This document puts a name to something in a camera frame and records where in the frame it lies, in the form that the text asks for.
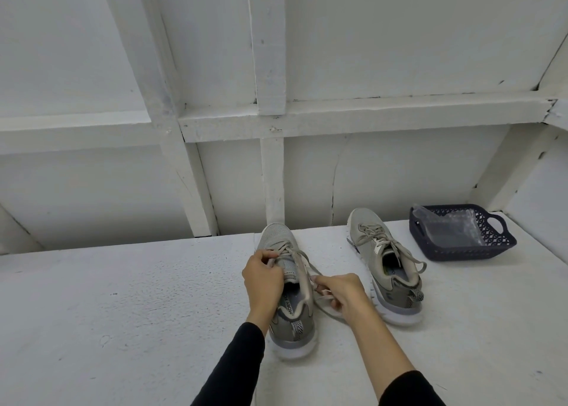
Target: gray sneaker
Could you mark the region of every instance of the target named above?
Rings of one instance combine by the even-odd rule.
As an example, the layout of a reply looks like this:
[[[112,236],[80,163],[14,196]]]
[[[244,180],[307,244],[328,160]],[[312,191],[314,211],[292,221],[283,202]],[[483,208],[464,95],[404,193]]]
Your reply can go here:
[[[307,256],[299,250],[292,231],[284,224],[268,225],[262,231],[258,249],[280,252],[269,264],[284,270],[284,290],[269,330],[274,352],[286,360],[305,357],[317,341],[314,295],[302,261],[302,256],[306,260]]]
[[[347,221],[347,241],[359,252],[371,272],[371,296],[381,317],[394,325],[414,325],[422,320],[422,280],[426,263],[418,261],[397,242],[372,210],[359,208]],[[416,264],[422,264],[420,271]]]

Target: white table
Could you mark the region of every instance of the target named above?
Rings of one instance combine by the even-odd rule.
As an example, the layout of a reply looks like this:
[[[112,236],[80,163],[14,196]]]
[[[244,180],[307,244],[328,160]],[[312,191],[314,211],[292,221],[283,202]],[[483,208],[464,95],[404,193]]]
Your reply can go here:
[[[568,266],[508,220],[519,244],[430,263],[424,322],[391,328],[448,405],[568,403]],[[407,221],[388,223],[418,258]],[[355,272],[346,227],[295,231],[326,274]],[[187,405],[248,313],[255,234],[0,257],[0,403]],[[258,405],[376,404],[348,327],[316,315],[319,345],[267,349]]]

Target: person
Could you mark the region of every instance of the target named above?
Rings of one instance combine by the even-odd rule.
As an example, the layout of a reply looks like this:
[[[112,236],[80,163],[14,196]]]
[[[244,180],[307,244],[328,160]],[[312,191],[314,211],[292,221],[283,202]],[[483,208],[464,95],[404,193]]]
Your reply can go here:
[[[194,406],[249,405],[264,356],[264,338],[284,288],[279,266],[266,266],[277,252],[259,250],[243,270],[250,312],[213,369]],[[379,406],[444,406],[432,386],[402,351],[354,273],[315,276],[316,291],[332,294],[331,305],[351,327]]]

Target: black shirt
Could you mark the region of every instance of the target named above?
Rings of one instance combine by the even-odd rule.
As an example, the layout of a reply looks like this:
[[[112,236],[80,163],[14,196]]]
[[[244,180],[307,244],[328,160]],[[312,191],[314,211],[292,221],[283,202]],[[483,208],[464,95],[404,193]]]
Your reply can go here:
[[[194,406],[250,405],[264,356],[264,336],[253,323],[242,324],[213,369]],[[379,406],[444,406],[417,370],[402,374],[387,387]]]

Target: basket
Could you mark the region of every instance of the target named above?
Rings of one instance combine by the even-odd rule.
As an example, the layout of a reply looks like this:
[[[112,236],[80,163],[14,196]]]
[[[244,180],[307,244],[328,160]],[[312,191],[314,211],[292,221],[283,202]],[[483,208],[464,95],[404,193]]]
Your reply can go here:
[[[507,229],[507,224],[501,216],[493,215],[476,204],[448,204],[444,206],[424,206],[426,209],[434,212],[438,216],[444,216],[446,213],[458,210],[473,209],[475,211],[475,219],[483,234],[486,246],[464,246],[458,248],[442,248],[435,245],[426,235],[425,229],[422,228],[418,218],[410,209],[409,228],[420,246],[420,249],[426,258],[432,261],[465,261],[469,259],[489,259],[496,257],[501,252],[512,248],[517,244],[517,240]],[[492,217],[497,219],[503,226],[503,232],[498,233],[487,220]]]

